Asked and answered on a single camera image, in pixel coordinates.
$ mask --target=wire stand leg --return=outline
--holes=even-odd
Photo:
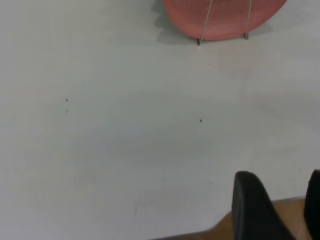
[[[204,26],[203,26],[203,29],[202,29],[202,34],[201,34],[201,38],[196,38],[196,44],[198,46],[200,46],[200,44],[202,43],[202,40],[204,39],[204,35],[205,35],[205,32],[206,32],[206,27],[207,27],[207,23],[208,23],[208,20],[209,20],[209,16],[210,16],[210,12],[211,12],[211,8],[212,8],[212,3],[213,3],[214,0],[211,0],[210,1],[210,5],[209,5],[209,9],[208,9],[208,13],[206,15],[206,19],[205,19],[205,23],[204,23]]]
[[[246,29],[244,34],[245,40],[249,39],[249,23],[250,23],[251,6],[252,6],[252,0],[250,0],[250,4],[249,4],[248,21],[246,23]]]

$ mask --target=black object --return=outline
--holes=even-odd
[[[278,216],[259,178],[239,171],[232,198],[234,240],[294,240]]]
[[[320,240],[320,170],[309,180],[304,203],[304,220],[313,240]]]

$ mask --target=white table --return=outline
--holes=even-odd
[[[304,195],[320,167],[319,29],[319,0],[289,0],[250,40],[198,48],[160,1],[2,0],[2,238],[203,231],[239,170],[273,200]]]

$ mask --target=pink plate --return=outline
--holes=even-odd
[[[210,0],[163,0],[172,22],[185,34],[200,38]],[[269,20],[286,0],[252,0],[249,31]],[[213,0],[204,40],[224,40],[246,33],[250,0]]]

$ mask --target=wooden floor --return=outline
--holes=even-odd
[[[304,220],[304,199],[295,199],[274,204],[276,211],[297,240],[312,240]],[[231,214],[227,214],[212,230],[185,236],[169,237],[166,240],[232,240]]]

